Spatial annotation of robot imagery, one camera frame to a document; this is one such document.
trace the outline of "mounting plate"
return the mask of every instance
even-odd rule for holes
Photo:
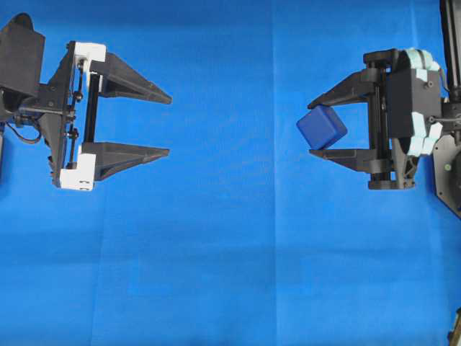
[[[441,137],[434,148],[434,173],[437,197],[461,218],[459,201],[457,203],[455,198],[456,187],[453,186],[451,177],[453,161],[459,152],[461,146],[455,145],[455,139],[451,135]]]

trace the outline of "bolt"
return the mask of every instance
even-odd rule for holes
[[[84,98],[81,92],[75,92],[75,99],[77,102],[80,102]]]

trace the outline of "metal rod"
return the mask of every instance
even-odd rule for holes
[[[86,121],[84,142],[94,142],[96,130],[96,114],[98,110],[99,79],[98,74],[92,74],[89,82],[88,104],[86,105]]]
[[[461,101],[461,0],[440,0],[445,62],[451,102]]]
[[[80,102],[84,98],[84,95],[81,93],[81,88],[83,86],[83,81],[84,81],[84,70],[83,70],[83,67],[81,67],[79,65],[79,90],[72,93],[71,110],[75,110],[76,102]]]
[[[69,129],[69,134],[71,136],[71,153],[69,156],[69,164],[72,164],[73,163],[73,153],[75,151],[75,141],[77,139],[76,128],[73,128],[73,125],[71,125],[71,128]]]
[[[374,63],[367,64],[374,68]],[[386,159],[389,154],[388,122],[382,109],[381,88],[385,80],[385,70],[380,75],[380,85],[375,87],[375,92],[368,97],[368,136],[370,149],[376,149],[377,159]],[[390,173],[375,173],[370,175],[371,181],[390,180]]]
[[[2,156],[3,156],[4,131],[5,131],[5,123],[0,123],[0,178],[1,178],[1,164],[2,164]]]

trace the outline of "gripper jaw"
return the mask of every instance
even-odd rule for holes
[[[19,14],[0,32],[0,125],[37,129],[37,139],[43,137],[51,151],[48,163],[56,187],[89,191],[95,181],[168,156],[168,149],[94,141],[99,97],[127,97],[167,105],[171,103],[167,93],[107,51],[105,45],[76,41],[67,44],[53,77],[42,84],[44,42],[27,14]],[[84,85],[88,88],[86,123],[75,161],[79,132],[73,123],[76,103],[84,97]],[[66,164],[67,151],[70,155]]]
[[[377,73],[376,68],[366,68],[351,74],[328,92],[313,100],[308,105],[308,109],[312,110],[318,105],[331,107],[366,102],[367,95],[375,92]]]

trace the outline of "blue backdrop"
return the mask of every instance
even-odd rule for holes
[[[443,345],[461,306],[460,221],[417,188],[307,154],[295,122],[362,54],[444,65],[438,1],[8,1],[47,38],[104,43],[173,104],[100,101],[97,140],[170,148],[91,193],[50,184],[6,133],[0,345]],[[363,105],[339,107],[367,146]],[[84,124],[79,108],[78,126]]]

